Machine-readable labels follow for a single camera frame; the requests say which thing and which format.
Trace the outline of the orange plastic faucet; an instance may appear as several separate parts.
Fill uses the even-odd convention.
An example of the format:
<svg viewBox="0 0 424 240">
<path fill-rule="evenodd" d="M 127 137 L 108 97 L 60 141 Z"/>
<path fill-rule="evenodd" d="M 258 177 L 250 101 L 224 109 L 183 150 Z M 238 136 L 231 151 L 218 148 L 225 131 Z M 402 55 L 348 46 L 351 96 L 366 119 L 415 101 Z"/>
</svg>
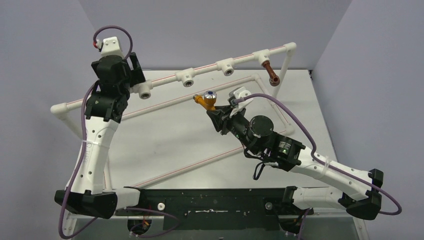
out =
<svg viewBox="0 0 424 240">
<path fill-rule="evenodd" d="M 195 94 L 192 98 L 195 103 L 200 104 L 205 110 L 216 110 L 217 93 L 215 91 L 207 90 L 203 94 Z"/>
</svg>

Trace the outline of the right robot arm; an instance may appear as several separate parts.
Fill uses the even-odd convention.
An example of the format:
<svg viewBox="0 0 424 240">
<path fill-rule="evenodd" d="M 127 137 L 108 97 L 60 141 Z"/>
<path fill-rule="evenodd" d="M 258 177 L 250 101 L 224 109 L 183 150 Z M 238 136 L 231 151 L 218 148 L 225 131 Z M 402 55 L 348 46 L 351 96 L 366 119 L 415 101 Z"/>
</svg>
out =
<svg viewBox="0 0 424 240">
<path fill-rule="evenodd" d="M 221 135 L 231 133 L 243 146 L 248 159 L 259 160 L 253 178 L 257 180 L 266 164 L 286 172 L 311 177 L 326 187 L 286 187 L 281 199 L 282 209 L 289 214 L 311 208 L 345 210 L 353 217 L 374 220 L 382 206 L 382 196 L 371 185 L 381 187 L 384 174 L 378 169 L 358 170 L 322 155 L 301 142 L 274 131 L 270 118 L 257 115 L 245 118 L 245 110 L 231 116 L 230 105 L 206 111 L 215 130 Z"/>
</svg>

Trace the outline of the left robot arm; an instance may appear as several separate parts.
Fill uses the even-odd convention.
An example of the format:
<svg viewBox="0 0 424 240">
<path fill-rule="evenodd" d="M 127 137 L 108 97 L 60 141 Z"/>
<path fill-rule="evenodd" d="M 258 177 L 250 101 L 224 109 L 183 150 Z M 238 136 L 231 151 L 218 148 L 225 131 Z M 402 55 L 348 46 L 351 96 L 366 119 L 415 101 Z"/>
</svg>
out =
<svg viewBox="0 0 424 240">
<path fill-rule="evenodd" d="M 61 213 L 109 219 L 115 211 L 129 208 L 134 214 L 147 211 L 148 200 L 138 189 L 104 189 L 109 149 L 124 110 L 130 88 L 146 81 L 136 53 L 129 58 L 108 55 L 91 64 L 97 81 L 86 92 L 81 106 L 82 143 L 73 174 L 54 201 Z"/>
</svg>

